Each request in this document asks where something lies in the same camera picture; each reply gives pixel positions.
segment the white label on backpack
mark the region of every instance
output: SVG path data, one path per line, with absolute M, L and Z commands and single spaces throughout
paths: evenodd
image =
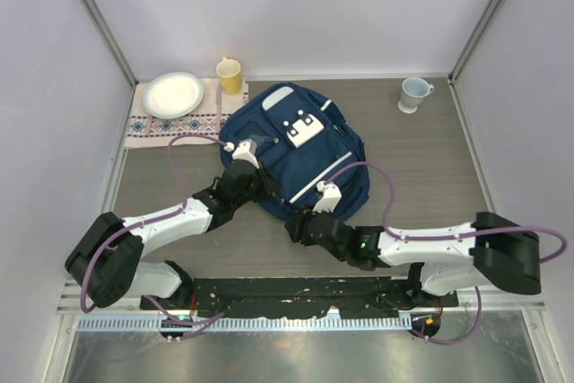
M 293 89 L 291 87 L 285 86 L 281 89 L 277 89 L 265 98 L 261 106 L 265 111 L 267 111 L 271 109 L 275 104 L 285 99 L 285 97 L 289 96 L 291 93 L 293 93 Z
M 341 163 L 343 163 L 345 160 L 349 159 L 351 157 L 351 152 L 346 153 L 344 156 L 341 156 L 339 159 L 337 159 L 336 161 L 334 161 L 326 170 L 324 170 L 323 172 L 321 172 L 319 175 L 317 175 L 316 177 L 314 177 L 310 183 L 308 183 L 304 188 L 302 188 L 297 195 L 295 195 L 294 197 L 292 197 L 290 199 L 290 203 L 293 204 L 297 199 L 299 199 L 300 197 L 302 197 L 303 195 L 305 195 L 305 192 L 307 192 L 310 188 L 314 187 L 319 180 L 321 180 L 326 174 L 329 173 L 329 171 L 333 170 L 336 166 L 340 165 Z
M 287 123 L 286 127 L 287 137 L 293 145 L 295 145 L 295 148 L 301 147 L 324 129 L 323 124 L 317 120 L 313 114 L 308 114 L 306 117 L 297 120 L 291 126 Z

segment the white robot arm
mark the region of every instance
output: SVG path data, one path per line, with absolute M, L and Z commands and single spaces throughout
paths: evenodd
M 337 185 L 320 182 L 317 191 L 322 196 L 312 211 L 285 224 L 293 242 L 317 244 L 337 259 L 364 270 L 411 265 L 409 290 L 413 294 L 442 297 L 457 289 L 484 285 L 526 295 L 541 291 L 536 234 L 468 235 L 517 226 L 497 214 L 478 213 L 475 222 L 440 229 L 352 228 L 332 213 L 341 198 Z
M 182 205 L 123 220 L 104 213 L 88 229 L 65 262 L 65 269 L 79 283 L 90 278 L 87 293 L 93 303 L 107 307 L 123 297 L 154 296 L 166 308 L 185 307 L 192 291 L 189 275 L 175 262 L 140 262 L 156 248 L 177 239 L 212 231 L 231 220 L 246 202 L 270 199 L 281 185 L 272 179 L 256 157 L 256 143 L 246 140 L 232 150 L 232 163 L 208 188 Z M 87 271 L 96 250 L 114 233 L 120 235 Z
M 188 307 L 193 282 L 182 268 L 171 261 L 150 264 L 140 260 L 172 241 L 218 228 L 246 202 L 275 196 L 281 185 L 258 163 L 255 149 L 252 140 L 239 143 L 222 177 L 182 205 L 123 220 L 113 213 L 102 214 L 66 260 L 65 269 L 79 284 L 88 276 L 87 294 L 100 308 L 122 297 L 148 295 L 157 297 L 166 309 Z M 410 265 L 406 288 L 398 293 L 403 303 L 405 295 L 416 306 L 417 295 L 428 300 L 485 284 L 507 292 L 540 292 L 538 237 L 533 232 L 468 236 L 478 230 L 517 226 L 496 214 L 478 213 L 475 222 L 443 229 L 353 228 L 333 215 L 341 198 L 338 187 L 320 182 L 317 191 L 322 197 L 315 207 L 285 224 L 291 239 L 305 246 L 319 245 L 340 261 L 363 270 Z M 96 250 L 120 231 L 125 233 L 111 242 L 93 270 L 88 271 Z M 416 239 L 457 234 L 466 235 L 433 241 Z

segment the embroidered placemat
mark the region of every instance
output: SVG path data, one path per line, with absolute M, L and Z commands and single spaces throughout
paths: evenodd
M 249 84 L 243 83 L 239 94 L 233 96 L 222 94 L 222 118 L 220 127 L 217 127 L 215 93 L 218 80 L 217 78 L 202 78 L 201 81 L 204 84 L 204 98 L 199 106 L 186 116 L 173 120 L 152 118 L 145 111 L 143 97 L 149 84 L 138 84 L 135 88 L 132 111 L 127 121 L 124 146 L 126 148 L 164 147 L 174 136 L 183 134 L 217 136 L 227 118 L 248 103 Z M 177 141 L 176 145 L 179 144 L 212 144 L 212 142 L 192 137 Z

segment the black mounting plate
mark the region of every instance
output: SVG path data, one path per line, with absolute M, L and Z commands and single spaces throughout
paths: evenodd
M 196 278 L 193 284 L 198 315 L 205 318 L 222 311 L 227 318 L 321 318 L 332 306 L 341 318 L 391 318 L 405 308 L 400 300 L 409 289 L 407 280 L 391 277 Z M 457 307 L 457 295 L 441 303 Z M 437 299 L 419 294 L 410 305 L 436 307 Z M 140 307 L 154 309 L 146 299 Z

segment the backpack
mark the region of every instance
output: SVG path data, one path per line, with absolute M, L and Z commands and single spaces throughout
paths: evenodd
M 293 83 L 269 87 L 232 114 L 219 135 L 237 144 L 251 138 L 256 157 L 281 182 L 281 192 L 259 203 L 279 219 L 289 221 L 318 200 L 316 184 L 339 169 L 365 160 L 362 140 L 345 123 L 343 114 L 325 96 Z M 221 147 L 223 166 L 231 154 Z M 334 214 L 346 220 L 369 199 L 365 166 L 351 168 L 335 180 L 342 198 Z

